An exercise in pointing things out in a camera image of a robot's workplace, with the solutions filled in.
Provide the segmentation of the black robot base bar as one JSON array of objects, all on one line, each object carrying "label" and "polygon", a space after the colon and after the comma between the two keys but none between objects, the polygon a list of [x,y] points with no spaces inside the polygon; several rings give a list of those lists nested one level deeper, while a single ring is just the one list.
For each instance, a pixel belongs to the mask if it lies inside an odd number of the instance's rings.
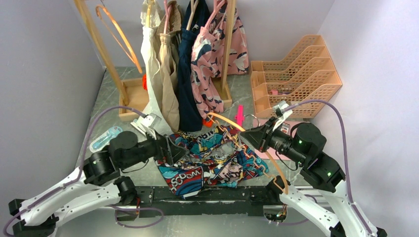
[{"label": "black robot base bar", "polygon": [[265,186],[210,187],[183,199],[166,186],[137,186],[140,207],[153,207],[165,216],[246,214],[263,217],[269,209],[281,210],[283,203]]}]

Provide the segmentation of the comic print shorts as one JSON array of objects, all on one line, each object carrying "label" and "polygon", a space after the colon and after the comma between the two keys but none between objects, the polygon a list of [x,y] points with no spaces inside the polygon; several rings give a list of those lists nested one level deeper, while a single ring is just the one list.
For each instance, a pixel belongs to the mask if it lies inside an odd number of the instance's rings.
[{"label": "comic print shorts", "polygon": [[[170,135],[174,144],[187,148],[189,154],[173,165],[159,160],[155,162],[169,190],[186,199],[210,186],[235,188],[241,181],[263,176],[262,166],[268,173],[268,165],[241,140],[238,133],[239,130],[231,125],[219,125],[201,135],[183,131]],[[257,168],[253,159],[235,146],[234,140],[243,145],[250,156],[256,157],[261,168]]]}]

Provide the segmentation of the blue toothbrush package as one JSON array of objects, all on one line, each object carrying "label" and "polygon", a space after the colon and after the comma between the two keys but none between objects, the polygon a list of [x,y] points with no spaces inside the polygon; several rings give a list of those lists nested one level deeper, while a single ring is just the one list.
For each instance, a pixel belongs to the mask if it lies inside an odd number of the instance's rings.
[{"label": "blue toothbrush package", "polygon": [[110,127],[107,131],[102,133],[91,142],[89,150],[92,153],[102,150],[106,145],[109,144],[110,140],[116,138],[121,132],[123,132],[123,129],[119,126]]}]

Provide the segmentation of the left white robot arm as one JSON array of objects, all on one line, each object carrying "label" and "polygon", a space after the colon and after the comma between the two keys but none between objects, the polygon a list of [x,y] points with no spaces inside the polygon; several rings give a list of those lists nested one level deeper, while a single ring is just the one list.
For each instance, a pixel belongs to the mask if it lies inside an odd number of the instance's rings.
[{"label": "left white robot arm", "polygon": [[188,153],[167,136],[147,135],[140,142],[135,133],[124,131],[48,190],[31,199],[12,200],[9,212],[17,222],[13,233],[5,227],[4,235],[48,237],[67,221],[98,208],[131,205],[138,192],[132,179],[121,175],[124,169],[150,158],[173,164]]}]

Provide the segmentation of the orange hanger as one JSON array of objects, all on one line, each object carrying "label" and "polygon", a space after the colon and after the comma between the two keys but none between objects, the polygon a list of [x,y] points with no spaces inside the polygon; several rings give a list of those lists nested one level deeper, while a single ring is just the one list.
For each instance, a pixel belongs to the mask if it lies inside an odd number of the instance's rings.
[{"label": "orange hanger", "polygon": [[[228,124],[230,124],[231,126],[233,126],[233,127],[235,127],[236,129],[238,129],[240,132],[243,132],[243,131],[245,131],[245,129],[244,128],[242,128],[240,125],[238,125],[237,123],[235,123],[235,122],[233,122],[232,120],[230,120],[230,119],[228,119],[228,118],[226,118],[226,117],[224,117],[224,116],[222,116],[222,115],[219,115],[219,114],[216,114],[216,113],[212,113],[212,112],[210,112],[210,113],[208,113],[208,115],[207,115],[207,117],[210,119],[210,120],[212,120],[212,121],[214,121],[214,122],[216,122],[217,124],[219,124],[219,122],[217,121],[217,120],[215,120],[214,118],[219,118],[219,119],[221,119],[221,120],[223,120],[223,121],[225,121],[225,122],[227,122]],[[257,168],[261,168],[261,166],[260,165],[258,165],[257,163],[256,163],[256,157],[255,156],[250,156],[248,153],[247,153],[247,150],[244,148],[244,146],[243,145],[239,145],[238,144],[238,142],[236,141],[236,140],[234,140],[234,144],[235,144],[235,146],[237,147],[237,148],[240,148],[241,150],[243,150],[244,151],[244,154],[245,154],[245,156],[246,157],[248,157],[248,158],[252,158],[253,159],[253,164],[257,167]],[[276,178],[276,176],[273,176],[273,175],[271,175],[271,174],[267,174],[266,172],[265,172],[265,170],[266,170],[266,168],[264,167],[264,166],[262,166],[262,173],[266,176],[266,177],[269,177],[269,178],[272,178],[273,179],[273,184],[280,190],[280,191],[282,191],[284,194],[288,194],[289,193],[289,185],[288,185],[288,183],[287,183],[287,180],[286,180],[286,176],[285,176],[285,174],[283,173],[283,171],[281,170],[281,168],[280,168],[280,166],[275,162],[275,160],[273,159],[273,157],[268,153],[268,152],[265,152],[265,154],[268,156],[268,158],[271,160],[271,162],[273,163],[273,165],[274,165],[274,167],[276,168],[276,170],[278,171],[278,173],[279,173],[279,175],[280,175],[280,179],[283,181],[283,183],[284,183],[284,187],[282,188],[279,184],[277,184],[276,183],[276,180],[277,180],[277,178]]]},{"label": "orange hanger", "polygon": [[[120,27],[120,25],[117,23],[117,21],[114,19],[113,15],[109,12],[109,10],[102,6],[102,5],[97,5],[95,7],[95,13],[96,16],[100,19],[100,21],[103,23],[103,25],[106,27],[106,29],[108,30],[108,32],[111,34],[111,36],[113,37],[113,39],[117,42],[117,44],[120,46],[120,48],[124,51],[124,53],[126,54],[126,56],[128,57],[128,59],[135,65],[135,67],[137,68],[137,70],[139,71],[139,73],[143,73],[142,67],[139,63],[139,60],[128,40],[128,38],[125,36],[122,28]],[[110,23],[113,25],[113,27],[115,28],[116,32],[118,33],[119,36],[116,36],[114,34],[114,31],[111,30],[110,26],[105,22],[104,17],[102,16],[102,14],[105,14],[107,16],[107,18],[109,19]]]}]

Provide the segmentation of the pink floral hanging garment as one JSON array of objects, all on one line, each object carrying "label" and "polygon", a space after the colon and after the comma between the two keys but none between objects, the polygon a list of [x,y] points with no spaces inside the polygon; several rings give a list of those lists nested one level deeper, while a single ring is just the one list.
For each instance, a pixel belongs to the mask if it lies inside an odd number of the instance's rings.
[{"label": "pink floral hanging garment", "polygon": [[[212,80],[222,73],[228,2],[216,0],[214,3],[213,12],[201,26],[191,54],[192,93],[202,119],[210,112],[224,111],[224,103]],[[249,70],[247,36],[238,11],[234,12],[233,20],[227,73],[241,75]]]}]

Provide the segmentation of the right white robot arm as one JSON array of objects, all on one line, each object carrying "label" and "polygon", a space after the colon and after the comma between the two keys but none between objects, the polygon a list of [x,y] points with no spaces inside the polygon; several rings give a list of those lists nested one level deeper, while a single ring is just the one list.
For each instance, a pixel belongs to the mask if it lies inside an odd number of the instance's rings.
[{"label": "right white robot arm", "polygon": [[307,218],[327,237],[386,237],[387,232],[374,226],[361,208],[350,201],[348,178],[338,162],[323,152],[326,138],[313,124],[302,122],[286,134],[275,128],[276,118],[243,131],[240,137],[260,152],[272,148],[301,167],[304,180],[328,202],[331,211],[321,207],[281,177],[266,186],[271,204],[282,202]]}]

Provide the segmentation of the beige hanging garment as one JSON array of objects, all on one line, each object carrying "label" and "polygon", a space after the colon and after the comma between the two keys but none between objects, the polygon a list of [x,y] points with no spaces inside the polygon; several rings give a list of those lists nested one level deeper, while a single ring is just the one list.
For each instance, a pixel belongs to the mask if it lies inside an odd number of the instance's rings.
[{"label": "beige hanging garment", "polygon": [[156,40],[159,46],[158,60],[160,68],[161,94],[159,107],[163,118],[172,132],[179,129],[180,115],[177,92],[177,66],[179,61],[178,46],[180,44],[182,14],[175,0],[166,3],[162,23],[158,26]]}]

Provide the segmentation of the wooden clothes rack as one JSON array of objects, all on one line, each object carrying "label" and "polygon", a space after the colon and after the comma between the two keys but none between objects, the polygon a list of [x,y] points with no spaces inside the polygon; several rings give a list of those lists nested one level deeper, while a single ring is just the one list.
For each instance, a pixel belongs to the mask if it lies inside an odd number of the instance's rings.
[{"label": "wooden clothes rack", "polygon": [[[134,107],[135,109],[143,110],[147,103],[149,102],[148,93],[142,87],[142,79],[141,78],[134,78],[134,79],[126,79],[121,80],[113,62],[111,56],[103,42],[101,34],[96,27],[96,24],[93,20],[93,17],[85,3],[84,0],[74,0],[75,6],[87,28],[88,33],[91,36],[93,43],[96,46],[96,49],[100,55],[100,59],[105,64],[107,72],[111,76],[118,92],[119,92],[119,100],[118,105],[120,106],[130,106]],[[105,7],[98,6],[98,10],[96,11],[97,16],[100,17],[101,10],[105,9]],[[108,16],[108,18],[114,23],[118,32],[120,33],[122,39],[124,40],[130,54],[133,58],[133,63],[138,69],[140,73],[143,73],[143,70],[140,68],[140,64],[138,59],[132,50],[132,47],[129,44],[129,41],[123,34],[121,28],[116,23],[111,14],[108,11],[103,10],[103,12]],[[221,99],[224,102],[224,108],[230,108],[233,104],[233,99],[231,97],[231,93],[229,87],[227,85],[227,71],[222,72],[221,78],[215,79],[214,84],[218,92],[220,93]],[[135,115],[134,112],[128,111],[127,109],[119,109],[119,118],[121,121],[131,121],[133,119],[138,118],[138,115]]]}]

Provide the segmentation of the orange cloth on table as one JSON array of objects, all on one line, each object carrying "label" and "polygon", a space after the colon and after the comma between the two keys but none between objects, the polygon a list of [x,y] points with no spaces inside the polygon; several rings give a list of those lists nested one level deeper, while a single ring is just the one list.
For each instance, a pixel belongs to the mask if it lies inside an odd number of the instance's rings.
[{"label": "orange cloth on table", "polygon": [[205,127],[212,127],[213,126],[214,121],[212,119],[210,119],[209,117],[207,117],[206,119],[203,119],[202,124]]}]

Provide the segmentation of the orange plastic file organizer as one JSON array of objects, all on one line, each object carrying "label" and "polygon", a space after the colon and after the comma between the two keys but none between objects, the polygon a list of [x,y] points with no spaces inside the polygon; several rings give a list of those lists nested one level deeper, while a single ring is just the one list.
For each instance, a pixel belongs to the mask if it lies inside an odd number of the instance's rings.
[{"label": "orange plastic file organizer", "polygon": [[305,35],[280,61],[251,61],[255,116],[274,116],[281,101],[294,105],[311,99],[330,100],[342,87],[321,35]]}]

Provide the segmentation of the white hanging garment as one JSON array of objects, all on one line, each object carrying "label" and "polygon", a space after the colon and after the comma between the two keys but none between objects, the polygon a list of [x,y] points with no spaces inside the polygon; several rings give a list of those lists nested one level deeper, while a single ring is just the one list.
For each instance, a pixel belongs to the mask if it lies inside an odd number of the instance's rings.
[{"label": "white hanging garment", "polygon": [[155,118],[154,129],[161,135],[172,134],[172,129],[164,119],[161,106],[163,85],[161,82],[158,51],[160,40],[157,39],[157,28],[163,19],[163,10],[155,0],[145,0],[141,9],[141,24],[143,25],[143,41],[141,55],[146,69],[146,86],[149,102],[143,112]]}]

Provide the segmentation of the navy hanging garment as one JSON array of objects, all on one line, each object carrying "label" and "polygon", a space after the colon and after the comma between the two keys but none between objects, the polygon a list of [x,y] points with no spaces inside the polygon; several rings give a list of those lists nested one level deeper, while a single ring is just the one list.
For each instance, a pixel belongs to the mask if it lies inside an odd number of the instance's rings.
[{"label": "navy hanging garment", "polygon": [[181,26],[181,42],[179,45],[179,61],[177,66],[179,103],[179,130],[187,132],[199,131],[202,118],[198,112],[192,93],[191,56],[193,44],[210,16],[207,3],[196,0],[189,3],[185,12],[185,22]]}]

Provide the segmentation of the pink clip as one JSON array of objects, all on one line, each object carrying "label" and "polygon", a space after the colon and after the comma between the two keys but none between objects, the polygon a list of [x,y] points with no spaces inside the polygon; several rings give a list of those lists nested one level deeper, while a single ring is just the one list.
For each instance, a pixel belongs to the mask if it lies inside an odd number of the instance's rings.
[{"label": "pink clip", "polygon": [[236,120],[236,124],[238,124],[239,126],[243,126],[243,121],[245,120],[243,105],[238,106],[237,113],[235,115],[235,120]]}]

